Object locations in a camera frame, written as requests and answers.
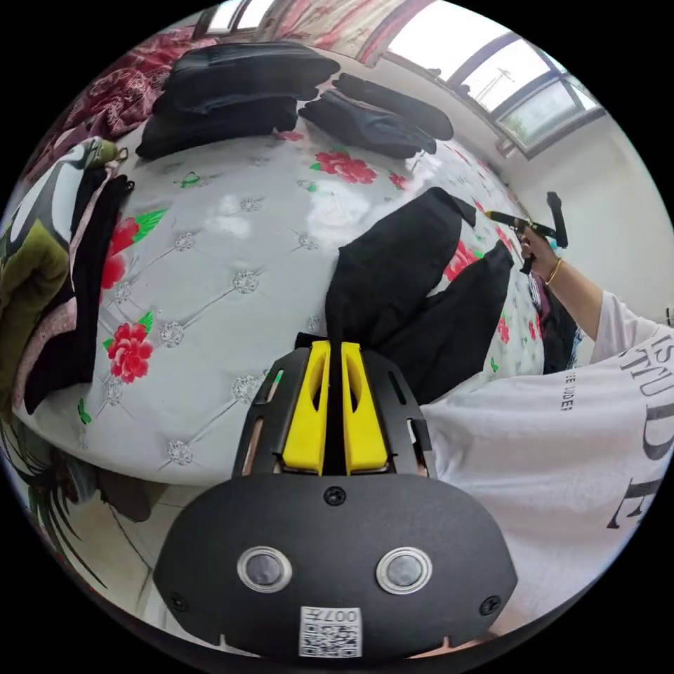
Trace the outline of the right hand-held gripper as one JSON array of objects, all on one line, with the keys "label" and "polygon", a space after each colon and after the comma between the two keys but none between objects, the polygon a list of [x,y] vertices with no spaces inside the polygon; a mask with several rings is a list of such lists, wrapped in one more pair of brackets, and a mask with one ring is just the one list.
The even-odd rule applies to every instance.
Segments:
[{"label": "right hand-held gripper", "polygon": [[[516,233],[516,235],[517,235],[517,237],[520,241],[520,248],[521,248],[523,230],[526,226],[530,227],[533,231],[540,234],[541,236],[544,236],[543,231],[540,229],[540,227],[538,225],[534,225],[533,223],[531,223],[529,221],[521,220],[519,217],[512,216],[508,213],[502,213],[500,211],[489,210],[489,211],[486,211],[486,217],[488,217],[490,220],[492,220],[494,222],[497,222],[497,223],[506,223],[506,225]],[[524,266],[526,267],[526,269],[528,269],[531,272],[531,263],[530,262],[526,262],[524,260]]]}]

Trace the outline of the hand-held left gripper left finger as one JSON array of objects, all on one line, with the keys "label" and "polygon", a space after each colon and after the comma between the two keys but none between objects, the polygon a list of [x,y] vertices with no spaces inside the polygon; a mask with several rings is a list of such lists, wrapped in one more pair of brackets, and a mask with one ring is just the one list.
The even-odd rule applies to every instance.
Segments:
[{"label": "hand-held left gripper left finger", "polygon": [[315,341],[309,349],[282,453],[284,468],[290,472],[323,471],[330,356],[328,341]]}]

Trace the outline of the person's right hand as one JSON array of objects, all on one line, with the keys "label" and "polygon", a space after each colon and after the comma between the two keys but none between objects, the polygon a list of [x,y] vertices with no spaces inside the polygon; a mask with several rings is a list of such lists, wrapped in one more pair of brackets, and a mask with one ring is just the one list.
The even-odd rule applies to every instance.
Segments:
[{"label": "person's right hand", "polygon": [[560,259],[548,239],[526,226],[523,230],[521,250],[526,262],[546,284],[560,266]]}]

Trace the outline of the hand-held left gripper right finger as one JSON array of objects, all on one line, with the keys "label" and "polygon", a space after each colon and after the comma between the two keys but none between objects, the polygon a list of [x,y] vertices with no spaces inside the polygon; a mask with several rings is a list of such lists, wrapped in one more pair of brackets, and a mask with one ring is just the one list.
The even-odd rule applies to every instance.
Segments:
[{"label": "hand-held left gripper right finger", "polygon": [[341,343],[342,410],[347,471],[384,471],[388,452],[360,346]]}]

